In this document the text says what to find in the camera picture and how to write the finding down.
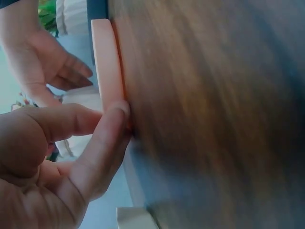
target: fingernail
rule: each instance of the fingernail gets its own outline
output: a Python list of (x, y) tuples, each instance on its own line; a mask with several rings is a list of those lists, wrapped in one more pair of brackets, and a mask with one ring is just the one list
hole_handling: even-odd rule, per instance
[(118, 102), (115, 102), (113, 105), (111, 105), (109, 107), (109, 110), (111, 109), (121, 109), (122, 111), (124, 111), (125, 115), (126, 115), (126, 120), (129, 118), (130, 116), (130, 107), (129, 107), (129, 104), (126, 102), (126, 101), (118, 101)]

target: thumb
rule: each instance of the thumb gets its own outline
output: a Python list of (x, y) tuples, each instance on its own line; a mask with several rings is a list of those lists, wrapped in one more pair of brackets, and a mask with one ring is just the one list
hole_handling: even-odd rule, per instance
[(125, 101), (108, 109), (83, 154), (74, 162), (70, 174), (58, 187), (57, 196), (69, 208), (76, 221), (83, 216), (96, 191), (113, 176), (112, 166), (117, 154), (122, 151), (121, 143), (125, 144), (123, 153), (127, 146), (124, 133), (129, 115), (129, 106)]
[(61, 105), (61, 102), (54, 98), (54, 94), (45, 84), (32, 84), (26, 89), (25, 93), (39, 107)]

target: white object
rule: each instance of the white object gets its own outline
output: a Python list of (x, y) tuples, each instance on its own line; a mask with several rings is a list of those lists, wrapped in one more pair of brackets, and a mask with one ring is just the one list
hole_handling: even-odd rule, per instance
[(117, 208), (117, 220), (119, 229), (158, 229), (144, 208)]
[(56, 24), (60, 36), (89, 34), (87, 0), (57, 0)]

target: white fabric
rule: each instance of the white fabric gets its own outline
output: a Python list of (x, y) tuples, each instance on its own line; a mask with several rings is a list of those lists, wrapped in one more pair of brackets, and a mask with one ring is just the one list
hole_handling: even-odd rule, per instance
[(89, 34), (87, 0), (57, 0), (56, 24), (60, 36)]
[[(102, 112), (102, 100), (99, 90), (94, 86), (68, 91), (62, 99), (63, 104), (77, 103), (92, 110)], [(56, 146), (62, 157), (79, 157), (90, 141), (92, 135), (72, 136), (67, 140), (59, 141)]]

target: finger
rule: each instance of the finger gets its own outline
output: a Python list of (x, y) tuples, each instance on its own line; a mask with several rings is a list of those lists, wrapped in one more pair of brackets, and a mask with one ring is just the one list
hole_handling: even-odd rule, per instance
[(114, 175), (116, 174), (116, 172), (118, 171), (118, 169), (122, 165), (122, 162), (123, 162), (123, 159), (124, 159), (124, 156), (125, 156), (125, 151), (126, 151), (127, 145), (129, 144), (130, 138), (131, 138), (131, 133), (130, 133), (130, 131), (128, 131), (124, 135), (122, 143), (120, 144), (120, 146), (116, 150), (116, 157), (114, 159), (114, 162), (112, 163), (112, 166), (110, 168), (110, 171), (109, 171), (108, 175), (100, 183), (100, 186), (94, 192), (91, 200), (95, 200), (95, 199), (99, 198), (100, 196), (102, 196), (107, 191)]
[(108, 176), (128, 117), (129, 106), (126, 102), (117, 103), (110, 108), (97, 125), (83, 154), (72, 167), (69, 181), (84, 201), (90, 201), (101, 181)]
[(74, 69), (68, 66), (63, 66), (61, 70), (58, 72), (58, 75), (66, 79), (67, 81), (71, 82), (78, 88), (92, 85), (92, 82), (90, 80), (88, 80), (86, 77), (79, 74)]
[(83, 61), (72, 54), (69, 54), (65, 65), (87, 78), (92, 76), (91, 69)]
[(30, 84), (25, 93), (35, 101), (39, 107), (59, 106), (60, 101), (54, 98), (53, 93), (44, 84)]
[(63, 91), (69, 91), (75, 88), (78, 88), (75, 84), (73, 84), (72, 82), (60, 77), (60, 76), (56, 76), (52, 79), (51, 82), (49, 82), (50, 85), (52, 85), (53, 87), (56, 87), (58, 89), (61, 89)]
[(28, 109), (42, 128), (47, 143), (61, 141), (72, 135), (92, 134), (101, 113), (79, 104), (64, 104), (53, 108)]
[(39, 177), (36, 181), (38, 186), (45, 186), (58, 180), (61, 176), (67, 176), (70, 173), (74, 162), (51, 162), (44, 160), (39, 168)]

